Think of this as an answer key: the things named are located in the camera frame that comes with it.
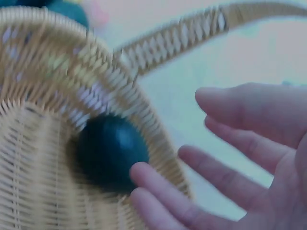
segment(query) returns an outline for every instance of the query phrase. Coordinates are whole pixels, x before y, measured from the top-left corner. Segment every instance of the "green ball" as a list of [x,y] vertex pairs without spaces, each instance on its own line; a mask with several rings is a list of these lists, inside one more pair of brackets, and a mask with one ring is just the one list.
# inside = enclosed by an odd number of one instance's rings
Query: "green ball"
[[31,7],[43,7],[50,4],[53,0],[17,0],[16,5],[31,6]]
[[149,161],[148,148],[138,129],[125,118],[101,114],[81,131],[76,160],[83,173],[104,191],[130,194],[136,185],[129,171]]
[[89,28],[89,22],[82,6],[73,2],[56,0],[47,5],[48,10],[60,13]]
[[14,6],[17,4],[17,0],[0,0],[0,7]]

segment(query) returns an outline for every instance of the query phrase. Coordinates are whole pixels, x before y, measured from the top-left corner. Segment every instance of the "light background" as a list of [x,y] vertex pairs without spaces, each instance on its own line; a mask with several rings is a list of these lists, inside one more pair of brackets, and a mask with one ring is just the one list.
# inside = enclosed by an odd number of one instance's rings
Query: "light background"
[[[99,35],[116,47],[186,13],[222,0],[101,0],[110,23]],[[151,99],[177,147],[199,146],[225,164],[269,186],[272,177],[203,126],[205,114],[194,100],[201,86],[230,87],[245,82],[307,84],[307,19],[275,18],[223,35],[153,71],[140,85]],[[196,201],[231,219],[245,212],[187,169]]]

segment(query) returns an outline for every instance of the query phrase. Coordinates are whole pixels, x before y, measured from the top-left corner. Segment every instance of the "wicker weave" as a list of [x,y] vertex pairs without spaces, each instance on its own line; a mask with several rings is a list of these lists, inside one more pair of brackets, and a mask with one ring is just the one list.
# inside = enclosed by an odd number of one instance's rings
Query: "wicker weave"
[[46,9],[1,9],[0,229],[145,228],[128,197],[99,191],[74,164],[70,140],[86,119],[105,111],[128,117],[147,142],[150,164],[191,197],[136,77],[213,35],[275,15],[307,11],[278,3],[212,8],[112,53],[91,32]]

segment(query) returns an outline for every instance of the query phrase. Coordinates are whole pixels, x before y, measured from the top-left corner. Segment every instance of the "green object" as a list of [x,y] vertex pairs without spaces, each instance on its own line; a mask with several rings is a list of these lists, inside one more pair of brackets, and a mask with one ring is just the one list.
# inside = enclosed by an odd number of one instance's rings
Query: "green object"
[[50,11],[60,13],[89,28],[89,22],[82,6],[73,2],[56,0],[47,5]]
[[53,0],[17,0],[16,5],[31,6],[31,7],[43,7],[50,4]]
[[87,178],[105,191],[129,194],[136,186],[130,168],[148,162],[140,132],[119,116],[101,114],[88,120],[79,136],[76,159]]
[[17,0],[0,0],[0,7],[14,6],[17,4]]

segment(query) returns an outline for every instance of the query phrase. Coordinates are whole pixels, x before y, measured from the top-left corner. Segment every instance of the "woven rattan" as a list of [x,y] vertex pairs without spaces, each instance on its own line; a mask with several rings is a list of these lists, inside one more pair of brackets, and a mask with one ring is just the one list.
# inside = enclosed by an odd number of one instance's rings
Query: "woven rattan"
[[136,79],[214,35],[278,15],[307,16],[307,10],[279,3],[213,7],[112,52],[46,9],[1,9],[0,229],[145,229],[128,197],[101,192],[74,164],[74,138],[101,112],[129,118],[146,140],[150,164],[191,197]]

